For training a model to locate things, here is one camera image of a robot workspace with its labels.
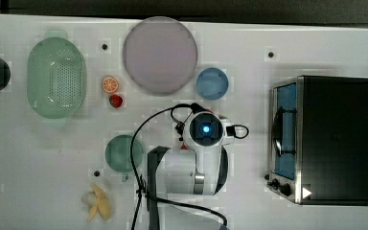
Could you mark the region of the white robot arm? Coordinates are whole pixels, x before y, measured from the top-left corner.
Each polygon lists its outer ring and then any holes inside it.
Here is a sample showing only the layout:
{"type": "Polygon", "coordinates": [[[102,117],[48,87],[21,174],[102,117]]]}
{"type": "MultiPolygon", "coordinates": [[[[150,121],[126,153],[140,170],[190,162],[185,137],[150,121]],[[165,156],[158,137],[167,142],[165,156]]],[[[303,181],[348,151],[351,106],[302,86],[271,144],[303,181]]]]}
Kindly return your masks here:
{"type": "Polygon", "coordinates": [[[199,111],[184,124],[181,146],[149,152],[149,230],[229,230],[221,213],[168,195],[214,196],[222,189],[229,164],[225,146],[234,141],[231,126],[224,116],[199,111]]]}

